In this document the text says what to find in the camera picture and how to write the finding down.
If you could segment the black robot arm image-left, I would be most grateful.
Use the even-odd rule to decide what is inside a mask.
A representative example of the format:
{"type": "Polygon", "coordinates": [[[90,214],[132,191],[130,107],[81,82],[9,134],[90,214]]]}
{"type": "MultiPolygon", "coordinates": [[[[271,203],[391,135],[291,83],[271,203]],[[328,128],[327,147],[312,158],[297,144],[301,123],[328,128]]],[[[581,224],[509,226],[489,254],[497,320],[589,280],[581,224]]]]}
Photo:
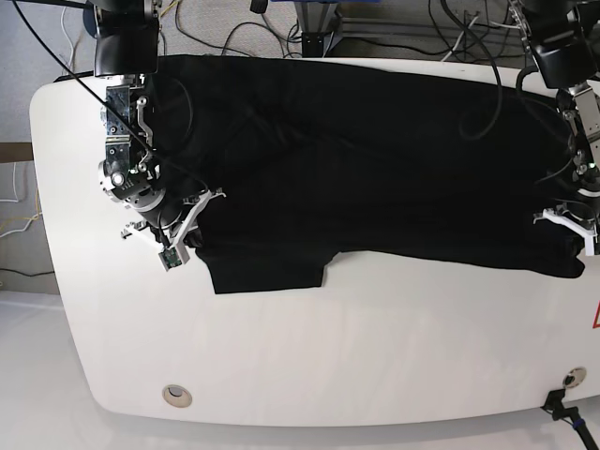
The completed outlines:
{"type": "Polygon", "coordinates": [[[204,248],[200,215],[215,189],[202,165],[199,101],[172,61],[160,59],[159,1],[89,1],[96,40],[105,157],[99,184],[141,217],[160,250],[204,248]]]}

